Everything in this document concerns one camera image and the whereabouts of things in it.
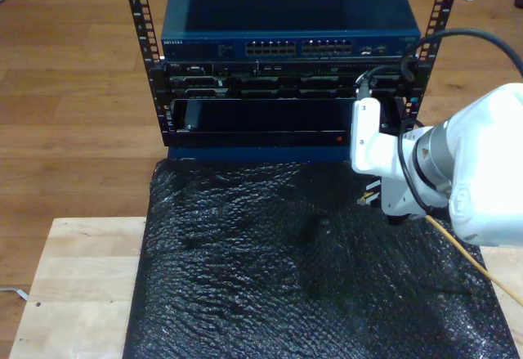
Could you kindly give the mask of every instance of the black cable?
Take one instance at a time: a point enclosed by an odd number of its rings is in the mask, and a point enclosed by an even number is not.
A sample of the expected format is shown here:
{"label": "black cable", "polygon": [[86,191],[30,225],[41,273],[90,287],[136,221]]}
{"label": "black cable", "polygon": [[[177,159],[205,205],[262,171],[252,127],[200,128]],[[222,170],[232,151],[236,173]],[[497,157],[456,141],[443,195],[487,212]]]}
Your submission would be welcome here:
{"label": "black cable", "polygon": [[400,72],[400,67],[398,65],[381,65],[381,66],[376,66],[375,68],[369,70],[364,75],[364,78],[366,78],[369,81],[369,83],[372,83],[374,75],[376,75],[377,73],[384,73],[386,71],[396,71],[396,72],[399,73]]}
{"label": "black cable", "polygon": [[419,207],[421,209],[423,209],[426,214],[431,215],[433,208],[423,202],[422,197],[419,195],[418,191],[416,190],[416,187],[414,186],[414,181],[412,180],[412,177],[410,176],[410,173],[409,173],[409,169],[407,168],[407,163],[405,162],[405,157],[403,156],[403,136],[405,134],[405,131],[407,130],[407,126],[409,126],[410,124],[416,124],[420,128],[423,127],[423,123],[421,123],[417,119],[405,119],[403,122],[401,122],[400,132],[398,133],[398,159],[400,159],[401,170],[403,171],[403,175],[405,176],[405,181],[407,182],[407,186],[409,187],[409,190],[412,193],[412,196],[418,203]]}
{"label": "black cable", "polygon": [[440,30],[438,32],[435,32],[433,34],[429,34],[428,36],[425,36],[424,38],[419,39],[414,45],[407,47],[407,51],[403,54],[403,58],[401,58],[400,68],[401,73],[405,77],[405,79],[411,83],[413,83],[416,80],[416,77],[414,74],[409,70],[409,67],[407,66],[409,62],[409,58],[424,44],[434,42],[434,40],[440,40],[442,38],[446,38],[449,36],[474,36],[476,38],[482,38],[483,40],[486,40],[487,42],[492,43],[497,48],[499,48],[501,51],[503,51],[507,56],[510,58],[512,63],[516,66],[516,68],[519,70],[521,76],[523,77],[523,61],[521,58],[517,55],[517,53],[510,47],[505,41],[503,41],[501,38],[490,34],[489,32],[485,32],[484,30],[480,29],[473,29],[473,28],[452,28],[452,29],[444,29]]}

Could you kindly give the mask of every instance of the white cable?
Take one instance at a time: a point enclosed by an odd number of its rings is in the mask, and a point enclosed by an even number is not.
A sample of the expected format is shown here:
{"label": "white cable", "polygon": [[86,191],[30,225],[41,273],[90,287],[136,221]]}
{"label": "white cable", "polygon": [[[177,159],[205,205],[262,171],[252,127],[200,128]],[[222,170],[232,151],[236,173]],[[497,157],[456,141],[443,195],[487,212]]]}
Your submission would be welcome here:
{"label": "white cable", "polygon": [[29,296],[22,289],[18,289],[18,288],[6,287],[6,288],[0,288],[0,291],[16,292],[23,300],[27,300],[29,298]]}

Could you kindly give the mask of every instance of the cable connector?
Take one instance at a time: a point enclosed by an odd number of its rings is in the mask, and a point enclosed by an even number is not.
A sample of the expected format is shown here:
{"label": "cable connector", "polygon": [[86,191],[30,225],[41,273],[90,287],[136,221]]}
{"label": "cable connector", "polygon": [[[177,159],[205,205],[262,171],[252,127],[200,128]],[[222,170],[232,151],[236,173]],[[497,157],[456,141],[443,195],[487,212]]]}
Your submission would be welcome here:
{"label": "cable connector", "polygon": [[369,80],[363,79],[361,81],[360,87],[356,90],[356,100],[359,101],[365,99],[366,97],[371,97],[371,94]]}

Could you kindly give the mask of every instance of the blue panel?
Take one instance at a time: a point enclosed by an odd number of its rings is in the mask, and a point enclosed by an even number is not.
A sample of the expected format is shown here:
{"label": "blue panel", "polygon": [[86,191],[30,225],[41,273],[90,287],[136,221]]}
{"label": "blue panel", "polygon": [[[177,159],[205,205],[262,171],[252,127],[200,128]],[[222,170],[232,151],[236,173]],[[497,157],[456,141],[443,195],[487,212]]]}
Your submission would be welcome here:
{"label": "blue panel", "polygon": [[169,148],[169,159],[199,161],[243,161],[251,163],[305,163],[348,161],[347,146],[313,146],[293,148]]}

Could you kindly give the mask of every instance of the wooden table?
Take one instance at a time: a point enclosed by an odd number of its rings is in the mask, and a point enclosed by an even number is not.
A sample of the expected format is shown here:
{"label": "wooden table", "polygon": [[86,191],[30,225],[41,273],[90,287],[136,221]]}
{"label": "wooden table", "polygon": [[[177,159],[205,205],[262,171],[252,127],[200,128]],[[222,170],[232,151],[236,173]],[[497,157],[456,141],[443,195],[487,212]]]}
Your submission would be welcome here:
{"label": "wooden table", "polygon": [[[145,218],[56,219],[11,358],[121,358],[144,226]],[[523,250],[481,251],[489,270],[523,294]],[[494,288],[522,355],[523,309]]]}

